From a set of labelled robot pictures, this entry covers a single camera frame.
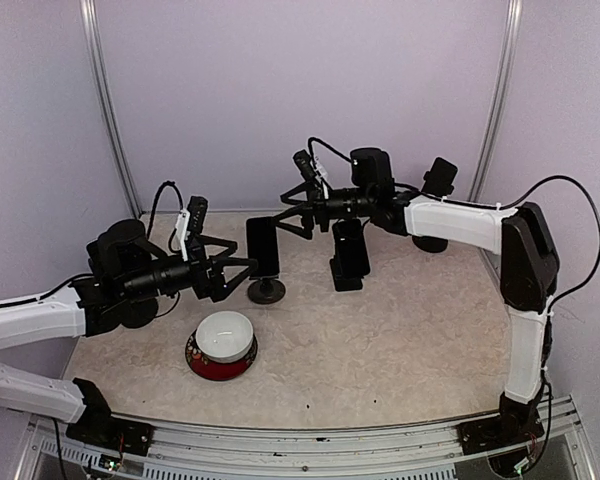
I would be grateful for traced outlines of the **round-base plate phone stand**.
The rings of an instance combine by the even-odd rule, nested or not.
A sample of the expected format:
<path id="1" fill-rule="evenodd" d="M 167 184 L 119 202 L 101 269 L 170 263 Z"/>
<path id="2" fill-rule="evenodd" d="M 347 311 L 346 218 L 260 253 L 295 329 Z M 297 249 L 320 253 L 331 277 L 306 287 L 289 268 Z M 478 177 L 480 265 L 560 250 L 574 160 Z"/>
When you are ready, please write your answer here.
<path id="1" fill-rule="evenodd" d="M 279 302 L 286 294 L 285 285 L 277 278 L 254 280 L 247 289 L 249 300 L 258 305 L 271 305 Z"/>

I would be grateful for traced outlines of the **blue-edged black smartphone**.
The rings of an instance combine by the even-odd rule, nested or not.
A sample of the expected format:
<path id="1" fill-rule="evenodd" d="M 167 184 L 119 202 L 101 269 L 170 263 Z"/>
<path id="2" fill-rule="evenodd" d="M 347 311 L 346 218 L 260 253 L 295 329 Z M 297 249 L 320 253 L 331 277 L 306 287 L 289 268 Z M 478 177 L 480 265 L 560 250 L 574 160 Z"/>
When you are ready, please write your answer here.
<path id="1" fill-rule="evenodd" d="M 351 219 L 333 225 L 335 262 L 344 278 L 363 278 L 370 273 L 370 263 L 362 222 Z"/>

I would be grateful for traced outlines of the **black folding phone stand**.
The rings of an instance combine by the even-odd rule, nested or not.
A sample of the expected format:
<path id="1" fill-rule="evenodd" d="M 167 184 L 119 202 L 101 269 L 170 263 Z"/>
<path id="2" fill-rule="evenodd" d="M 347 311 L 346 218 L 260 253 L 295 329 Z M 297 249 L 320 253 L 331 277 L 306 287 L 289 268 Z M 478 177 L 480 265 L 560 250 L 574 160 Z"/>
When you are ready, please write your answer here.
<path id="1" fill-rule="evenodd" d="M 329 264 L 336 291 L 361 290 L 363 278 L 370 273 L 365 242 L 363 240 L 337 239 L 335 253 Z"/>

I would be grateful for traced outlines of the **black pole phone stand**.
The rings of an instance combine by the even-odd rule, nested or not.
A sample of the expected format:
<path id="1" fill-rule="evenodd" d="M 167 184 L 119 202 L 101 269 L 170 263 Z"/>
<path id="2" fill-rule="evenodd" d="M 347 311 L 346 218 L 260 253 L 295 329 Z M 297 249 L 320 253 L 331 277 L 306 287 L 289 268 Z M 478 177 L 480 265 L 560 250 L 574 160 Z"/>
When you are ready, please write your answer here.
<path id="1" fill-rule="evenodd" d="M 127 329 L 143 328 L 157 317 L 158 310 L 156 299 L 126 302 L 122 309 L 121 325 Z"/>
<path id="2" fill-rule="evenodd" d="M 448 246 L 448 233 L 444 223 L 446 212 L 433 202 L 420 202 L 413 213 L 414 244 L 428 253 L 441 253 Z"/>

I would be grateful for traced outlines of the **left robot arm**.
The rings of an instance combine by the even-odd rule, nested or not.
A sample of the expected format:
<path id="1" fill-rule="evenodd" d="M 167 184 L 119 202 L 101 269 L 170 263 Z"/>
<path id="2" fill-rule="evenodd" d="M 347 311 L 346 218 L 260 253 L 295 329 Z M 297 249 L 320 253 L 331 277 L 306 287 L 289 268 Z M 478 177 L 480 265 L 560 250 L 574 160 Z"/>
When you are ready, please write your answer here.
<path id="1" fill-rule="evenodd" d="M 181 252 L 169 254 L 149 240 L 141 221 L 119 221 L 88 245 L 88 273 L 47 293 L 0 302 L 0 351 L 142 328 L 157 317 L 159 298 L 186 289 L 222 301 L 257 268 L 236 250 L 234 241 L 187 230 Z M 53 379 L 0 362 L 0 407 L 80 425 L 101 445 L 120 434 L 106 399 L 88 380 Z"/>

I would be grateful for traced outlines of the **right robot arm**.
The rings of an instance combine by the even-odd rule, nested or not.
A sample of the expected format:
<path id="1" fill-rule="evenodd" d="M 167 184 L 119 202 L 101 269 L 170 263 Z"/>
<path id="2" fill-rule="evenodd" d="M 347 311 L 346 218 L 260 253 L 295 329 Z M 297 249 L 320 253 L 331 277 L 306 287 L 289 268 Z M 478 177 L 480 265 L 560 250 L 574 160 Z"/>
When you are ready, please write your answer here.
<path id="1" fill-rule="evenodd" d="M 533 202 L 493 206 L 448 199 L 456 167 L 437 159 L 426 173 L 426 191 L 397 192 L 389 154 L 379 148 L 351 151 L 350 188 L 328 185 L 322 165 L 306 150 L 293 156 L 302 184 L 282 194 L 287 210 L 275 215 L 276 226 L 309 239 L 313 229 L 328 230 L 334 220 L 366 217 L 384 231 L 410 236 L 425 251 L 447 242 L 487 250 L 500 258 L 500 293 L 511 321 L 511 355 L 501 405 L 491 433 L 503 444 L 515 442 L 531 424 L 523 407 L 542 388 L 546 363 L 546 326 L 557 288 L 559 257 L 541 208 Z"/>

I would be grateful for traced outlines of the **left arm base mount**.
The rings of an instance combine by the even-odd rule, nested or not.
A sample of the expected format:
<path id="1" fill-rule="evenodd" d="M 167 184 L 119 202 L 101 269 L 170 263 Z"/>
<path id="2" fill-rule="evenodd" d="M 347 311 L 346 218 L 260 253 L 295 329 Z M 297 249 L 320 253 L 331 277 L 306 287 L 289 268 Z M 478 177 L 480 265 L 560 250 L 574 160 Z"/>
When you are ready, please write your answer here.
<path id="1" fill-rule="evenodd" d="M 73 383 L 83 395 L 85 410 L 75 422 L 67 425 L 65 435 L 88 445 L 146 457 L 154 427 L 145 422 L 115 417 L 93 382 L 74 378 Z"/>

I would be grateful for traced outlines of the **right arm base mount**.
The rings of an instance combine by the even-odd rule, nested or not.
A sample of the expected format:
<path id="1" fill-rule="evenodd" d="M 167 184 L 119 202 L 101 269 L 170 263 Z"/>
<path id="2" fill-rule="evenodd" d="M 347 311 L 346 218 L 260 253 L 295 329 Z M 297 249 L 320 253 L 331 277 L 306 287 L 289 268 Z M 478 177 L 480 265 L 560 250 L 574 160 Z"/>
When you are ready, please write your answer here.
<path id="1" fill-rule="evenodd" d="M 529 402 L 520 403 L 502 393 L 496 416 L 460 423 L 457 431 L 463 454 L 482 453 L 542 437 L 545 431 L 538 413 L 541 398 L 539 392 Z"/>

